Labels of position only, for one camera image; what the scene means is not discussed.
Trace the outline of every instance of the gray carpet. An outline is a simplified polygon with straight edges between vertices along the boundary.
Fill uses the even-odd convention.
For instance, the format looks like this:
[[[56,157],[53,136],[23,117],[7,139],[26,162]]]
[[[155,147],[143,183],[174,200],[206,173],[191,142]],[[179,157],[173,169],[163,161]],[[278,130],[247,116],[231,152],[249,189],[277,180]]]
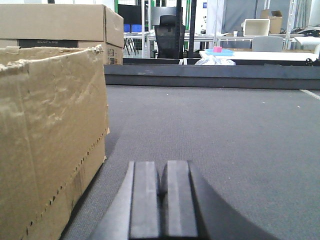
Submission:
[[[108,159],[61,240],[85,240],[128,161],[193,160],[224,199],[283,240],[320,239],[320,101],[298,90],[108,86]]]

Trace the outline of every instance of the brown cardboard box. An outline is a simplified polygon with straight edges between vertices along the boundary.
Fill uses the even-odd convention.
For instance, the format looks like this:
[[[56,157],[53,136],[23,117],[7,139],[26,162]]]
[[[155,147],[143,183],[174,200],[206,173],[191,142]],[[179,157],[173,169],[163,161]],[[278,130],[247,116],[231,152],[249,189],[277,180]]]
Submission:
[[[270,30],[271,34],[279,34],[282,26],[282,14],[279,10],[272,11],[272,16],[269,16],[269,9],[261,11],[261,19],[270,19]]]
[[[122,47],[112,44],[106,45],[107,64],[122,65],[123,64],[123,49]]]
[[[0,12],[0,48],[123,47],[123,18],[104,5],[0,4]]]
[[[101,49],[0,49],[1,240],[59,239],[107,130]]]

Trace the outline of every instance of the plastic bag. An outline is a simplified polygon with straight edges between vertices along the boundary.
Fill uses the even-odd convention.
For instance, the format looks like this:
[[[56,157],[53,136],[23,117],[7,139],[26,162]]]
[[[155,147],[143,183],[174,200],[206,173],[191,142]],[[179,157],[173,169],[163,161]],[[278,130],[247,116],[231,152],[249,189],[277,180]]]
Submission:
[[[236,63],[230,59],[219,59],[213,55],[208,55],[204,58],[201,58],[195,63],[195,65],[230,65],[234,66]]]

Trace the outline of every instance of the white floor line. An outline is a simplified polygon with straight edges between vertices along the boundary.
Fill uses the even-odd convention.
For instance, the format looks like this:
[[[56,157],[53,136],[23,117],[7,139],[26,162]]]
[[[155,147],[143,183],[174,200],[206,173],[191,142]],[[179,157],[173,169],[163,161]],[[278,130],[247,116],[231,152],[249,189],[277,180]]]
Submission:
[[[309,91],[309,90],[304,90],[304,89],[300,89],[301,92],[304,92],[305,94],[308,94],[310,95],[311,97],[314,97],[315,99],[318,99],[320,100],[320,96],[313,93],[312,91]]]

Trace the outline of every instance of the black metal pole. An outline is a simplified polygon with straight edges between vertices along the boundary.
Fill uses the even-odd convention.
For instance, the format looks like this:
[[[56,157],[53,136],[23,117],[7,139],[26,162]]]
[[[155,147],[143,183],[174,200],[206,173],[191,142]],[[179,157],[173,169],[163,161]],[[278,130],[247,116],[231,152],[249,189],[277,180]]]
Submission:
[[[188,58],[194,57],[194,43],[195,43],[195,27],[196,27],[196,9],[197,0],[191,0],[191,17],[190,17],[190,40]]]
[[[181,28],[181,0],[176,0],[175,10],[175,54],[174,58],[179,59],[180,50],[180,28]]]

